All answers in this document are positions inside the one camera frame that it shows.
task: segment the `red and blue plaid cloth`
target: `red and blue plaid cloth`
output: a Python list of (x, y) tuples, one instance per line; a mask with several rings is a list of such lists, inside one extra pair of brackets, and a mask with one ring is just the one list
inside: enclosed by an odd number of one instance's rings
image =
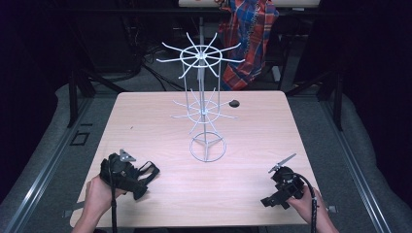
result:
[(228, 62), (222, 88), (240, 90), (260, 74), (270, 29), (279, 13), (270, 0), (231, 0), (229, 4), (231, 18), (221, 23), (219, 32), (226, 48), (241, 43), (229, 52), (228, 58), (245, 61)]

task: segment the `plaid shirt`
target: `plaid shirt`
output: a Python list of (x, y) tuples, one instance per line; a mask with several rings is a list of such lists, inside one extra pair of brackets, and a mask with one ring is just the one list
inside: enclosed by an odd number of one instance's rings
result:
[(270, 0), (231, 0), (230, 10), (230, 21), (221, 23), (219, 32), (226, 48), (241, 43), (228, 58), (245, 61), (228, 62), (222, 87), (240, 90), (260, 74), (270, 29), (279, 13)]

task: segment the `spinning rack stand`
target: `spinning rack stand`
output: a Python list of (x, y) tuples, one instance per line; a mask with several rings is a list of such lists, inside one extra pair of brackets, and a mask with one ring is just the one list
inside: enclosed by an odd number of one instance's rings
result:
[[(189, 34), (187, 34), (188, 39), (191, 43), (190, 47), (186, 49), (178, 49), (174, 47), (167, 46), (163, 43), (163, 45), (171, 50), (177, 50), (180, 52), (179, 58), (174, 59), (167, 59), (167, 60), (160, 60), (159, 62), (172, 62), (172, 61), (181, 61), (183, 65), (183, 75), (179, 77), (179, 79), (184, 79), (185, 82), (185, 90), (186, 90), (186, 104), (178, 103), (174, 101), (175, 104), (184, 106), (187, 109), (187, 114), (183, 116), (172, 116), (175, 118), (178, 117), (188, 117), (191, 121), (194, 122), (194, 126), (189, 133), (192, 133), (193, 130), (196, 128), (197, 125), (203, 126), (203, 131), (196, 134), (189, 145), (189, 149), (191, 154), (200, 161), (203, 162), (213, 162), (220, 159), (225, 151), (226, 151), (226, 143), (223, 137), (219, 134), (218, 130), (214, 125), (214, 121), (219, 117), (229, 117), (235, 118), (235, 116), (226, 116), (221, 114), (221, 106), (225, 105), (228, 102), (221, 104), (221, 62), (229, 61), (229, 62), (243, 62), (243, 60), (231, 60), (223, 58), (223, 51), (226, 50), (233, 50), (240, 46), (240, 44), (219, 50), (215, 47), (212, 47), (213, 42), (216, 40), (217, 34), (209, 43), (209, 45), (204, 45), (204, 35), (203, 35), (203, 18), (200, 18), (200, 26), (199, 26), (199, 33), (200, 33), (200, 45), (195, 45), (193, 40), (190, 38)], [(213, 67), (219, 66), (218, 73), (215, 72)], [(187, 83), (187, 73), (191, 68), (197, 69), (197, 80), (199, 83), (199, 91), (198, 96), (190, 89), (190, 93), (194, 99), (194, 102), (189, 102), (189, 92), (188, 92), (188, 83)], [(213, 92), (209, 96), (208, 99), (205, 98), (205, 86), (204, 86), (204, 78), (205, 78), (205, 69), (208, 68), (212, 71), (216, 78), (218, 78), (218, 96), (217, 100), (214, 100), (214, 96), (216, 93), (216, 88), (214, 88)], [(212, 130), (208, 130), (207, 125), (210, 125)]]

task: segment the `hand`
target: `hand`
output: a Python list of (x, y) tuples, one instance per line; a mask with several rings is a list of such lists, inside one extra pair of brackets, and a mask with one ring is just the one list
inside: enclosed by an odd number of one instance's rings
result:
[[(117, 188), (116, 198), (125, 192)], [(111, 203), (112, 189), (98, 175), (92, 178), (86, 185), (85, 207), (72, 233), (93, 232), (99, 219), (110, 209)]]
[[(316, 217), (316, 229), (318, 232), (338, 232), (334, 227), (332, 221), (326, 210), (324, 200), (322, 199), (321, 193), (314, 188), (315, 196), (317, 198), (317, 217)], [(303, 197), (301, 199), (295, 199), (293, 197), (289, 198), (287, 202), (293, 206), (299, 215), (309, 224), (312, 221), (312, 196), (310, 194), (309, 187), (305, 185), (303, 187)]]

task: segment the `light wood table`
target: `light wood table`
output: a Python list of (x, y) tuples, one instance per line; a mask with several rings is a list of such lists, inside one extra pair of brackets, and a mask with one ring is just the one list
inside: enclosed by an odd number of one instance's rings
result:
[[(317, 8), (320, 0), (272, 0), (277, 8)], [(179, 0), (180, 7), (219, 7), (215, 0)]]
[[(118, 198), (118, 226), (252, 226), (304, 224), (296, 211), (281, 206), (265, 208), (260, 199), (277, 191), (268, 174), (276, 162), (296, 153), (286, 165), (316, 180), (302, 145), (285, 94), (281, 91), (224, 91), (221, 101), (238, 100), (240, 106), (222, 106), (215, 127), (224, 137), (226, 151), (215, 162), (202, 162), (189, 151), (193, 134), (202, 131), (184, 115), (184, 92), (125, 92), (118, 96), (102, 136), (86, 182), (100, 172), (100, 163), (111, 153), (124, 149), (137, 158), (140, 167), (152, 161), (160, 174), (138, 201), (132, 193)], [(82, 210), (71, 217), (77, 222)], [(99, 227), (110, 227), (111, 211)]]

